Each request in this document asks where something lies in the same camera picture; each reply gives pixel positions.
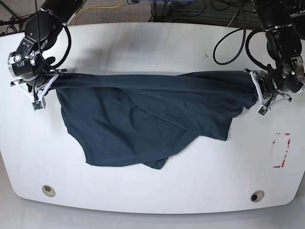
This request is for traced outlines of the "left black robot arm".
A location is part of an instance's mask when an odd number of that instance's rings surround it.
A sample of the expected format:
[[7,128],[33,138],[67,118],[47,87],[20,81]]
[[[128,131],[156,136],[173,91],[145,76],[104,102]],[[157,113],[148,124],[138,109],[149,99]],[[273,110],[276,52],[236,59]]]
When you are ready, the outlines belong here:
[[[291,18],[292,14],[305,10],[303,0],[255,0],[254,7],[262,27],[251,31],[245,41],[249,59],[261,71],[249,74],[256,87],[260,108],[258,113],[267,114],[282,101],[291,101],[288,94],[300,93],[305,86],[304,62],[301,56],[302,43]],[[250,53],[249,43],[254,35],[264,32],[267,52],[276,67],[263,65]]]

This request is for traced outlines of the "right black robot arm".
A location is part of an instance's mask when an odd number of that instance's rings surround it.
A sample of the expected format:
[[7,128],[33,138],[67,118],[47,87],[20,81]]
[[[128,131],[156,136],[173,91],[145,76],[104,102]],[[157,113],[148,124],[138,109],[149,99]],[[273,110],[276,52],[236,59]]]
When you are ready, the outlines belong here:
[[[45,94],[64,72],[59,67],[71,49],[71,34],[67,23],[84,3],[83,0],[45,1],[27,20],[24,37],[17,50],[9,54],[8,69],[15,78],[11,85],[27,85],[25,93],[30,97],[34,109],[44,106]],[[64,56],[59,62],[55,62],[55,57],[44,58],[43,52],[53,47],[62,30],[65,30],[68,38]]]

